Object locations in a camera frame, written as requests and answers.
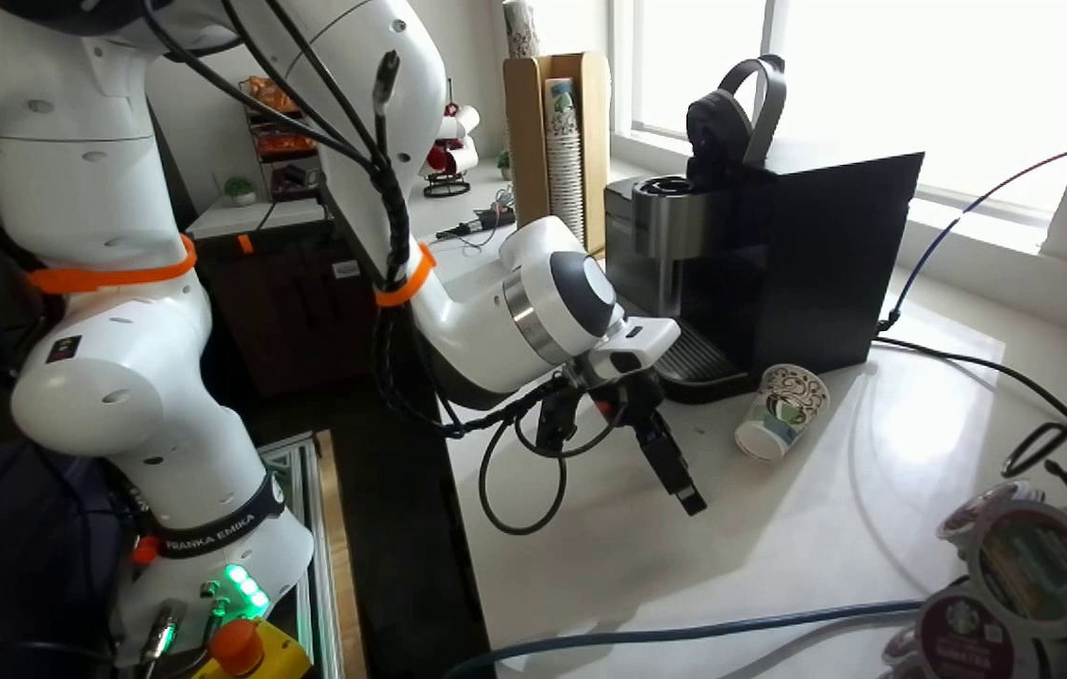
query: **yellow object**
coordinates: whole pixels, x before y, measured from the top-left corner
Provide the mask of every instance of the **yellow object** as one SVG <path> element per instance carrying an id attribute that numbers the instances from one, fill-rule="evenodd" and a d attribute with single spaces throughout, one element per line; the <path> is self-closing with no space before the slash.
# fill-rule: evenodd
<path id="1" fill-rule="evenodd" d="M 229 676 L 220 660 L 209 660 L 194 679 L 303 679 L 308 670 L 308 656 L 292 632 L 283 632 L 269 617 L 257 623 L 257 632 L 264 644 L 260 669 L 253 669 L 249 676 Z"/>

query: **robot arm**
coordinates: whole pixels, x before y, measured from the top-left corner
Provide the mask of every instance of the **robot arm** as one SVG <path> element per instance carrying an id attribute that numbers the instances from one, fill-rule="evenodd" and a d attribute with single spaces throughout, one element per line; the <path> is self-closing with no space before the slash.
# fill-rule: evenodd
<path id="1" fill-rule="evenodd" d="M 402 216 L 441 125 L 445 66 L 402 0 L 0 0 L 0 221 L 67 300 L 29 352 L 10 413 L 53 452 L 122 467 L 164 540 L 117 592 L 117 665 L 154 656 L 159 632 L 200 644 L 220 573 L 249 573 L 277 603 L 314 555 L 249 428 L 200 382 L 213 314 L 145 97 L 150 60 L 234 35 L 323 120 L 327 210 L 382 298 L 411 308 L 450 372 L 441 391 L 498 403 L 565 362 L 592 386 L 620 382 L 678 334 L 626 315 L 560 220 L 518 229 L 488 288 L 445 291 Z"/>
<path id="2" fill-rule="evenodd" d="M 599 372 L 620 376 L 654 367 L 675 343 L 675 319 L 626 324 L 609 276 L 560 220 L 518 229 L 490 288 L 464 298 L 445 291 L 402 216 L 402 195 L 439 141 L 450 83 L 441 51 L 409 0 L 345 6 L 327 0 L 221 0 L 221 11 L 260 60 L 287 65 L 279 74 L 294 100 L 316 108 L 351 151 L 367 153 L 358 161 L 333 148 L 320 151 L 333 200 L 382 288 L 411 300 L 454 398 L 498 403 L 597 345 Z"/>

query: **white countertop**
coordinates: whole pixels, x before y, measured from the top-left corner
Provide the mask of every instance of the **white countertop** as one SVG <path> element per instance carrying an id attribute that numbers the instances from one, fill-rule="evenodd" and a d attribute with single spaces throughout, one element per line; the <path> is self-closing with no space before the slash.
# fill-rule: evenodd
<path id="1" fill-rule="evenodd" d="M 1033 315 L 918 283 L 893 334 L 1003 357 L 1067 398 L 1067 333 Z M 571 461 L 571 493 L 553 525 L 523 540 L 500 534 L 474 503 L 490 428 L 454 441 L 490 644 L 924 599 L 950 586 L 962 566 L 935 540 L 938 520 L 974 489 L 1001 484 L 1007 452 L 1047 412 L 991 371 L 957 371 L 890 345 L 825 376 L 835 395 L 822 420 L 781 462 L 732 445 L 746 395 L 663 407 L 708 496 L 698 518 L 661 489 L 635 435 L 620 428 Z M 573 441 L 590 441 L 592 428 L 599 413 L 583 407 Z M 490 467 L 494 508 L 511 525 L 527 525 L 549 493 L 553 462 L 504 439 Z M 796 632 L 544 651 L 511 660 L 500 676 L 712 679 Z M 840 632 L 767 676 L 878 676 L 890 632 L 893 627 Z"/>

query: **cup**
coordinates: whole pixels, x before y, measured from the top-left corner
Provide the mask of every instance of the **cup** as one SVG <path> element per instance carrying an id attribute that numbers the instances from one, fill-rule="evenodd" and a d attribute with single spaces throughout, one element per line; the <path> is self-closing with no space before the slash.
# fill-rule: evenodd
<path id="1" fill-rule="evenodd" d="M 737 445 L 749 455 L 781 461 L 825 407 L 829 390 L 820 372 L 796 362 L 777 362 L 763 372 L 746 420 L 737 426 Z"/>

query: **bright window light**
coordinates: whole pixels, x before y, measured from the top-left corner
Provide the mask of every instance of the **bright window light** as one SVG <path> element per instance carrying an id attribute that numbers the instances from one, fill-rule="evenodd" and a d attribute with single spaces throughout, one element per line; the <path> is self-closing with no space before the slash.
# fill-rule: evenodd
<path id="1" fill-rule="evenodd" d="M 615 0 L 615 45 L 624 148 L 686 151 L 686 104 L 767 50 L 781 171 L 928 151 L 920 193 L 964 203 L 1067 148 L 1067 0 Z M 997 206 L 1045 221 L 1065 185 L 1067 161 Z"/>

